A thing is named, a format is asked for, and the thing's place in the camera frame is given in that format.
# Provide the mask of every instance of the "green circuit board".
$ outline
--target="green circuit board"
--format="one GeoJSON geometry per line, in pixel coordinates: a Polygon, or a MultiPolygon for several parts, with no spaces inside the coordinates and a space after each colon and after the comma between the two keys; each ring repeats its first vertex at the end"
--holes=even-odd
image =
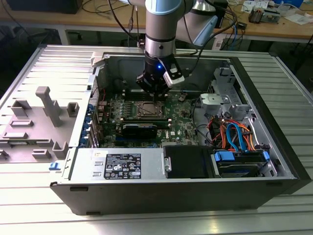
{"type": "Polygon", "coordinates": [[[168,94],[165,101],[150,105],[149,101],[124,100],[124,97],[119,94],[108,96],[101,120],[103,141],[100,147],[157,148],[173,144],[198,145],[198,137],[191,121],[190,99],[186,97],[183,102],[180,102],[180,97],[179,93],[168,94]],[[120,130],[125,124],[121,118],[127,117],[128,120],[132,120],[138,116],[150,118],[154,115],[160,120],[146,121],[146,123],[161,126],[157,130],[155,139],[127,139],[121,134],[120,130]]]}

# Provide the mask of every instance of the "blue cable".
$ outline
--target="blue cable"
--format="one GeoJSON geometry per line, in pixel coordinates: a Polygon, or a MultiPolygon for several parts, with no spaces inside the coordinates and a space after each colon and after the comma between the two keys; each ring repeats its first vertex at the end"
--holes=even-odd
{"type": "Polygon", "coordinates": [[[230,46],[230,49],[229,49],[229,50],[233,50],[234,43],[235,43],[236,37],[237,37],[237,28],[236,28],[236,25],[235,25],[235,24],[234,24],[234,31],[235,31],[235,36],[234,36],[233,42],[231,43],[231,46],[230,46]]]}
{"type": "Polygon", "coordinates": [[[226,136],[227,136],[227,141],[230,143],[231,146],[233,146],[233,148],[236,150],[236,152],[239,151],[238,147],[233,143],[233,141],[231,141],[231,137],[230,137],[230,128],[234,126],[238,132],[238,139],[239,139],[239,144],[240,144],[240,148],[243,150],[243,151],[246,151],[246,145],[245,145],[245,142],[243,141],[243,136],[241,134],[241,130],[240,130],[240,127],[235,124],[235,123],[230,123],[228,126],[227,126],[227,129],[226,129],[226,136]]]}

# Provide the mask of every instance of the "workbench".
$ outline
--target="workbench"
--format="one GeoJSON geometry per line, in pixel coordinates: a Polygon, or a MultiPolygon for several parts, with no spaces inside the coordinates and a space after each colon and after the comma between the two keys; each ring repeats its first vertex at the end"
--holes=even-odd
{"type": "MultiPolygon", "coordinates": [[[[92,74],[93,52],[124,47],[46,46],[36,49],[0,100],[0,134],[16,98],[41,105],[34,94],[50,86],[60,106],[80,103],[92,74]]],[[[178,50],[187,53],[192,50],[178,50]]],[[[205,56],[238,57],[288,141],[313,177],[313,98],[278,57],[261,52],[209,51],[205,56]]],[[[0,164],[1,234],[228,234],[313,233],[313,183],[293,195],[268,201],[258,210],[78,216],[49,188],[58,177],[49,163],[0,164]]]]}
{"type": "MultiPolygon", "coordinates": [[[[96,5],[105,4],[104,0],[96,0],[96,5]]],[[[113,5],[114,8],[122,6],[123,3],[117,2],[113,5]]],[[[276,41],[276,42],[294,42],[294,43],[307,43],[313,32],[313,24],[308,23],[298,25],[287,19],[281,17],[278,24],[275,23],[260,23],[253,24],[248,22],[248,13],[241,11],[241,5],[232,6],[231,8],[239,16],[238,21],[247,24],[244,39],[247,40],[260,40],[260,41],[276,41]]],[[[44,13],[44,12],[24,12],[24,11],[11,11],[9,6],[6,5],[10,14],[23,26],[34,28],[51,28],[59,32],[61,42],[63,45],[69,45],[67,37],[67,30],[87,30],[87,31],[104,31],[104,32],[122,32],[111,14],[106,17],[94,13],[86,12],[82,9],[75,15],[67,15],[61,13],[44,13]]],[[[94,11],[94,4],[92,2],[85,5],[89,11],[94,11]]],[[[313,6],[302,4],[302,10],[313,10],[313,6]]],[[[108,6],[102,7],[101,10],[109,10],[108,6]]],[[[117,9],[116,15],[121,23],[127,28],[129,18],[131,16],[132,7],[126,6],[117,9]]],[[[139,32],[145,32],[146,14],[145,9],[138,8],[139,19],[139,32]]],[[[0,5],[0,25],[18,26],[4,11],[0,5]]],[[[136,16],[134,14],[134,30],[136,32],[136,16]]],[[[228,37],[232,29],[227,30],[225,33],[216,37],[213,49],[220,49],[221,40],[228,37]]]]}

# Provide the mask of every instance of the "computer case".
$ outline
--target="computer case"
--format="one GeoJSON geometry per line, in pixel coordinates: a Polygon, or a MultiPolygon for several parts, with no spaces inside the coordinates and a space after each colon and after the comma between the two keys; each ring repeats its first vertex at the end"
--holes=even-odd
{"type": "Polygon", "coordinates": [[[76,14],[83,0],[7,0],[13,11],[42,11],[76,14]]]}

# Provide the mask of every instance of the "robotic arm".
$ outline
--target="robotic arm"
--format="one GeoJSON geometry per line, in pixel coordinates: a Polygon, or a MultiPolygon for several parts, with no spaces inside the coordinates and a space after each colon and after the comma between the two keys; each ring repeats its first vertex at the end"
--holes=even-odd
{"type": "Polygon", "coordinates": [[[145,67],[137,84],[156,99],[189,76],[181,69],[173,51],[175,39],[203,46],[211,35],[217,17],[204,0],[120,0],[123,3],[145,6],[146,39],[145,67]],[[188,31],[183,16],[186,18],[188,31]]]}

